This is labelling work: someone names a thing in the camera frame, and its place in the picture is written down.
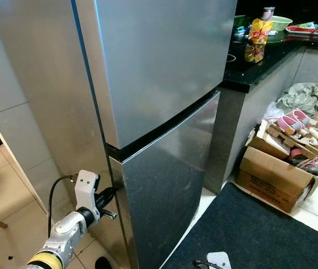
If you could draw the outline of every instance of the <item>refrigerator door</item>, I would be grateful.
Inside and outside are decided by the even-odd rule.
[[[219,93],[124,162],[110,159],[131,268],[159,268],[199,205]]]
[[[76,1],[105,140],[122,149],[217,86],[236,1]]]

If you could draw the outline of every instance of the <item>green bowl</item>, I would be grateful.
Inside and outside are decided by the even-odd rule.
[[[283,31],[293,21],[290,18],[272,16],[273,26],[271,31]]]
[[[235,16],[235,18],[233,20],[233,26],[234,27],[240,27],[240,26],[246,27],[246,21],[247,21],[246,15],[237,15],[237,16]]]

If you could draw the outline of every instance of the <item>refrigerator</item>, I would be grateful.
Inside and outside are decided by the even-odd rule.
[[[119,219],[90,232],[123,268],[159,268],[197,211],[235,9],[0,0],[0,37],[58,169],[118,189]]]

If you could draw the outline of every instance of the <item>pink slipper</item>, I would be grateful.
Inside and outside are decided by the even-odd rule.
[[[295,131],[302,129],[301,122],[290,118],[289,116],[282,116],[277,120],[278,126],[289,135],[293,135]]]
[[[298,109],[291,111],[290,113],[287,114],[287,116],[298,122],[301,122],[302,128],[308,127],[311,124],[310,117]]]

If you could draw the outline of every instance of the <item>gray cloth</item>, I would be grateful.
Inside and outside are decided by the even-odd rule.
[[[301,109],[307,115],[313,116],[318,111],[318,84],[297,83],[292,85],[278,99],[276,106],[283,109],[285,113],[292,109]]]

